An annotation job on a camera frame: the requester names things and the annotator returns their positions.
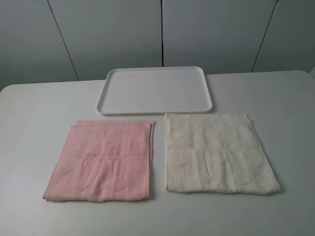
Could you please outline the cream white terry towel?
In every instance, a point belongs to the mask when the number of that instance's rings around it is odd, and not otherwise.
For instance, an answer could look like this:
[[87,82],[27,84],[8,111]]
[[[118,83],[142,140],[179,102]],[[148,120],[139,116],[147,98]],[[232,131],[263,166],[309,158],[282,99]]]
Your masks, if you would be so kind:
[[165,163],[170,192],[281,190],[247,115],[166,114]]

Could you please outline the white rectangular plastic tray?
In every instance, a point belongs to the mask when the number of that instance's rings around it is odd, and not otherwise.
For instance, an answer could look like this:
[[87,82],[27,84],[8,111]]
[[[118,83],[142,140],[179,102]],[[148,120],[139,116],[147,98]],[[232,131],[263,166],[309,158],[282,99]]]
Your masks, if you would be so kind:
[[104,116],[209,113],[213,107],[198,66],[111,70],[97,111]]

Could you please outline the pink terry towel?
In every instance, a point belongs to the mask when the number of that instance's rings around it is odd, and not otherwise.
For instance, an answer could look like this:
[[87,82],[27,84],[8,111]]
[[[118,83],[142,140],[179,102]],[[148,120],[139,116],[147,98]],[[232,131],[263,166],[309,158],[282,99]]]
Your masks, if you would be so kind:
[[70,128],[43,199],[149,199],[154,127],[152,120],[78,121]]

